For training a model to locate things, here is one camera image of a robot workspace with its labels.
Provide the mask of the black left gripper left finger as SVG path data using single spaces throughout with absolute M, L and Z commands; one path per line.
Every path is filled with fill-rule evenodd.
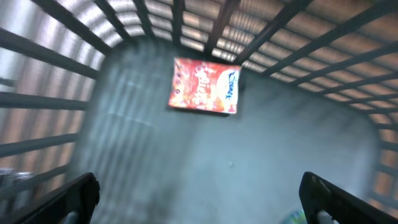
M 87 172 L 9 215 L 9 224 L 60 223 L 74 213 L 75 223 L 89 223 L 100 201 L 100 183 Z

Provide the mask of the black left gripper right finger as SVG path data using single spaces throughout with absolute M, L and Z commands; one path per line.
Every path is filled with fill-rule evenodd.
M 309 224 L 397 224 L 393 216 L 312 172 L 303 174 L 299 197 Z

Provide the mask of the round metal tin can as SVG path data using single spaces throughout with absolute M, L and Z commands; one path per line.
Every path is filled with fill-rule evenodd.
M 304 211 L 302 209 L 298 209 L 286 215 L 279 224 L 307 224 L 307 219 Z

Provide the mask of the red snack packet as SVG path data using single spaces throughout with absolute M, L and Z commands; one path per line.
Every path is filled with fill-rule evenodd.
M 235 114 L 240 73 L 239 65 L 175 58 L 169 106 Z

